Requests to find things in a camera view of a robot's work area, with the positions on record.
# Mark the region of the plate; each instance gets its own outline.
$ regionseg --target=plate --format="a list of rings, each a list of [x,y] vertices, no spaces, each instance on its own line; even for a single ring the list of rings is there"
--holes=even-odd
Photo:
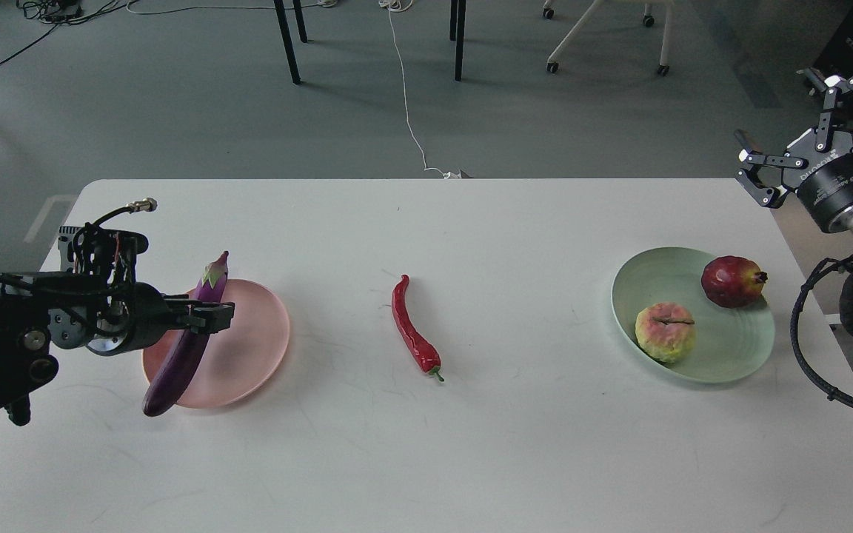
[[[176,405],[221,407],[252,394],[271,377],[288,348],[288,313],[272,291],[248,280],[230,279],[223,301],[236,304],[228,329],[210,335],[199,368]],[[143,372],[152,381],[177,331],[143,350]]]
[[[612,308],[623,336],[640,358],[661,372],[700,383],[727,383],[747,377],[769,359],[775,321],[765,298],[738,309],[712,303],[700,286],[710,253],[686,247],[659,247],[628,260],[614,277]],[[686,358],[663,365],[637,345],[634,324],[644,307],[676,301],[693,314],[697,344]]]

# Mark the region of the red chili pepper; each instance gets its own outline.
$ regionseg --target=red chili pepper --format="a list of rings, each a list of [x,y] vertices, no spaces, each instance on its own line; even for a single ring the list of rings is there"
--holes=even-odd
[[[410,348],[410,354],[413,355],[414,361],[420,365],[420,370],[423,370],[429,375],[435,375],[439,381],[443,381],[443,375],[440,375],[440,354],[436,348],[427,342],[423,335],[417,333],[410,323],[410,316],[407,314],[407,304],[404,297],[407,293],[407,286],[410,284],[410,277],[404,274],[400,277],[400,283],[393,287],[393,320],[397,321],[397,329],[400,330],[400,336],[407,342],[407,348]]]

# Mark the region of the table leg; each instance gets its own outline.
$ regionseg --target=table leg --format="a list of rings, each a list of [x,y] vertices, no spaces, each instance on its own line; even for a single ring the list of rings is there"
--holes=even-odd
[[[308,33],[305,31],[305,17],[301,14],[301,0],[294,0],[295,2],[295,23],[298,23],[298,39],[302,41],[302,43],[308,42]]]
[[[301,83],[298,75],[298,64],[295,63],[295,48],[292,47],[292,34],[288,30],[288,17],[285,16],[285,6],[281,0],[275,0],[275,14],[278,15],[278,30],[281,31],[281,43],[285,45],[285,57],[288,58],[288,70],[292,73],[292,82]]]
[[[466,26],[466,0],[454,0],[457,4],[456,13],[456,74],[453,78],[460,81],[463,78],[463,39]]]
[[[449,40],[456,41],[456,7],[458,0],[449,0]]]

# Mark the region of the green plate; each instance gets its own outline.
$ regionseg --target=green plate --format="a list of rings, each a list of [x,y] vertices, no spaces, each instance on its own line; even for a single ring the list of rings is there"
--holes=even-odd
[[[612,307],[617,324],[640,358],[678,378],[700,383],[727,383],[762,367],[772,353],[775,322],[764,298],[739,309],[726,309],[707,299],[700,286],[710,253],[685,247],[659,247],[628,260],[614,278]],[[659,301],[676,301],[693,314],[697,345],[686,358],[663,365],[637,345],[637,314]]]

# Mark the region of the gray floor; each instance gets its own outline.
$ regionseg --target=gray floor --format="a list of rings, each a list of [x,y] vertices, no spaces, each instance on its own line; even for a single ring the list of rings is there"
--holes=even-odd
[[[82,2],[86,13],[102,4]],[[133,10],[191,4],[143,0]],[[731,178],[735,128],[777,152],[817,121],[819,102],[795,71],[852,2],[680,2],[665,78],[655,73],[663,10],[645,28],[639,6],[612,3],[550,75],[545,60],[584,4],[560,0],[549,21],[541,0],[471,0],[462,82],[448,2],[392,15],[430,166],[476,178]],[[388,13],[375,0],[341,0],[305,14],[299,87],[271,10],[119,10],[58,27],[0,67],[0,271],[38,269],[96,179],[437,178],[407,131]],[[0,0],[0,60],[48,28]],[[626,198],[609,201],[626,209]],[[776,215],[805,270],[851,252],[794,199]],[[826,313],[834,290],[819,287]]]

